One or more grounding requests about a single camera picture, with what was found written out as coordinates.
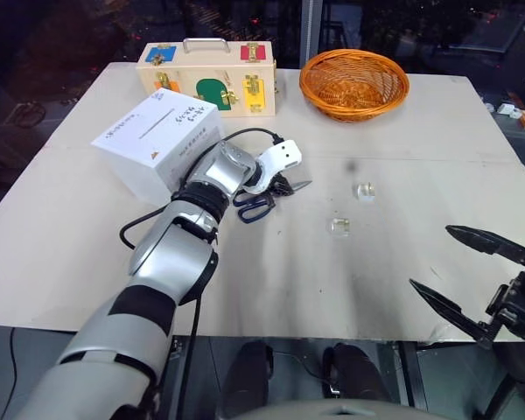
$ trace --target black cable on floor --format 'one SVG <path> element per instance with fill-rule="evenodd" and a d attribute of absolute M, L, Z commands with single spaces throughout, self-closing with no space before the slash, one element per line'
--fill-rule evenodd
<path fill-rule="evenodd" d="M 18 365 L 16 364 L 16 355 L 14 354 L 14 331 L 16 331 L 15 326 L 12 327 L 10 330 L 10 358 L 11 358 L 11 365 L 12 365 L 13 374 L 14 374 L 14 381 L 11 384 L 10 394 L 8 395 L 8 400 L 6 401 L 6 405 L 3 408 L 2 415 L 0 416 L 0 420 L 4 420 L 6 411 L 8 411 L 8 407 L 10 407 L 11 398 L 14 395 L 16 384 L 18 383 Z"/>
<path fill-rule="evenodd" d="M 312 376 L 313 378 L 315 379 L 318 379 L 320 380 L 321 382 L 324 382 L 326 383 L 327 385 L 331 385 L 331 382 L 328 381 L 327 379 L 323 378 L 322 376 L 318 375 L 318 374 L 314 374 L 311 370 L 309 370 L 309 368 L 305 365 L 304 361 L 300 359 L 300 357 L 294 353 L 288 353 L 288 352 L 278 352 L 276 350 L 273 350 L 274 354 L 282 354 L 284 356 L 290 356 L 291 358 L 295 359 L 303 368 L 304 368 L 304 371 L 309 375 L 309 376 Z"/>
<path fill-rule="evenodd" d="M 186 349 L 185 367 L 183 368 L 183 380 L 181 381 L 181 389 L 178 392 L 177 403 L 177 420 L 182 420 L 183 409 L 185 408 L 186 384 L 189 381 L 189 373 L 191 370 L 191 361 L 193 360 L 194 343 L 196 341 L 196 332 L 199 328 L 200 319 L 200 297 L 196 299 L 196 306 L 194 307 L 194 320 L 192 321 L 191 338 L 189 339 L 189 346 Z"/>
<path fill-rule="evenodd" d="M 214 357 L 214 350 L 212 349 L 212 339 L 208 337 L 208 345 L 210 346 L 210 355 L 212 356 L 213 372 L 216 375 L 216 383 L 218 384 L 218 391 L 221 392 L 220 377 L 218 376 L 218 368 L 216 367 L 216 359 Z"/>

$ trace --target black cable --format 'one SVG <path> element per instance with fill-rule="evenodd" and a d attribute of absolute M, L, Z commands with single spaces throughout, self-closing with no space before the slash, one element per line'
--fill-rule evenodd
<path fill-rule="evenodd" d="M 10 407 L 11 398 L 14 395 L 16 384 L 18 383 L 18 365 L 16 364 L 16 355 L 14 354 L 14 331 L 16 331 L 15 326 L 12 327 L 10 330 L 10 358 L 11 358 L 11 366 L 12 366 L 13 374 L 14 374 L 14 381 L 11 384 L 10 394 L 8 395 L 8 400 L 6 400 L 6 405 L 3 408 L 2 415 L 0 416 L 0 420 L 4 420 L 6 411 L 8 411 L 8 407 Z"/>
<path fill-rule="evenodd" d="M 208 345 L 210 346 L 210 355 L 212 356 L 213 372 L 216 375 L 218 391 L 221 392 L 220 377 L 218 376 L 218 368 L 216 367 L 216 359 L 214 358 L 214 350 L 212 349 L 212 339 L 210 337 L 208 337 Z"/>
<path fill-rule="evenodd" d="M 296 354 L 294 353 L 288 353 L 288 352 L 278 352 L 276 350 L 273 350 L 273 353 L 274 354 L 283 354 L 284 356 L 290 356 L 292 357 L 293 359 L 295 359 L 303 368 L 304 368 L 304 371 L 309 375 L 309 376 L 312 376 L 313 378 L 321 381 L 321 382 L 324 382 L 326 383 L 327 385 L 332 385 L 330 381 L 328 381 L 327 379 L 323 378 L 322 376 L 318 375 L 318 374 L 314 374 L 311 370 L 309 370 L 309 368 L 305 365 L 304 361 L 301 360 L 299 358 L 299 356 L 297 356 Z"/>
<path fill-rule="evenodd" d="M 178 392 L 177 403 L 177 420 L 182 420 L 183 409 L 185 407 L 186 384 L 189 381 L 189 371 L 191 370 L 191 361 L 193 359 L 194 342 L 196 341 L 196 332 L 199 328 L 200 319 L 200 297 L 196 299 L 196 306 L 194 308 L 194 320 L 192 321 L 191 337 L 189 339 L 189 346 L 186 349 L 185 367 L 183 369 L 183 379 L 181 381 L 181 389 Z"/>
<path fill-rule="evenodd" d="M 224 138 L 221 139 L 222 142 L 226 142 L 227 140 L 229 140 L 230 138 L 234 138 L 235 136 L 239 136 L 240 134 L 244 134 L 244 133 L 249 133 L 251 131 L 261 131 L 262 133 L 266 133 L 268 134 L 269 136 L 272 136 L 273 138 L 273 143 L 275 142 L 275 144 L 279 144 L 281 142 L 284 141 L 283 138 L 281 138 L 277 133 L 275 133 L 274 131 L 270 131 L 269 129 L 263 129 L 261 127 L 249 127 L 247 129 L 240 129 L 238 131 L 236 131 L 235 133 L 231 133 L 229 136 L 226 136 Z"/>
<path fill-rule="evenodd" d="M 152 217 L 157 216 L 158 214 L 161 214 L 165 210 L 166 207 L 167 206 L 160 207 L 158 210 L 154 210 L 153 212 L 145 214 L 144 216 L 139 217 L 138 219 L 134 219 L 133 221 L 121 227 L 121 230 L 119 231 L 119 238 L 121 239 L 122 243 L 125 244 L 130 249 L 134 249 L 135 246 L 128 239 L 126 239 L 126 235 L 125 235 L 126 231 L 129 230 L 130 228 L 133 228 L 137 224 L 142 223 L 143 221 L 147 221 L 148 219 L 151 219 Z"/>

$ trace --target silver robot arm segment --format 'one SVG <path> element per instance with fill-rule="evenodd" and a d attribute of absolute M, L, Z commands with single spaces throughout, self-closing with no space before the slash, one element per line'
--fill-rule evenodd
<path fill-rule="evenodd" d="M 211 242 L 256 169 L 253 157 L 224 142 L 202 158 L 136 247 L 127 287 L 73 337 L 18 419 L 120 420 L 155 411 L 176 307 L 198 298 L 212 277 Z"/>

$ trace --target scissor blade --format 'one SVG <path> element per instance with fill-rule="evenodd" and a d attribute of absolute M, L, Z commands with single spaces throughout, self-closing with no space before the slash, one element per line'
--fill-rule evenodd
<path fill-rule="evenodd" d="M 475 340 L 481 339 L 486 334 L 486 331 L 476 322 L 463 315 L 459 305 L 447 297 L 416 280 L 410 279 L 410 284 L 438 315 L 454 324 L 462 332 L 467 333 Z"/>
<path fill-rule="evenodd" d="M 525 266 L 525 247 L 503 236 L 468 226 L 449 225 L 445 227 L 445 230 L 467 247 L 490 255 L 499 254 L 514 263 Z"/>
<path fill-rule="evenodd" d="M 308 186 L 313 181 L 301 181 L 291 185 L 293 191 L 301 190 L 303 187 Z"/>

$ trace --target wooden toy box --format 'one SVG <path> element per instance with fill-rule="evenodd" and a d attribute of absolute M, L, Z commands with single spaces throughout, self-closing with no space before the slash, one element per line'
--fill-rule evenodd
<path fill-rule="evenodd" d="M 222 116 L 275 114 L 270 42 L 187 38 L 149 43 L 136 69 L 148 94 L 168 88 L 213 103 Z"/>

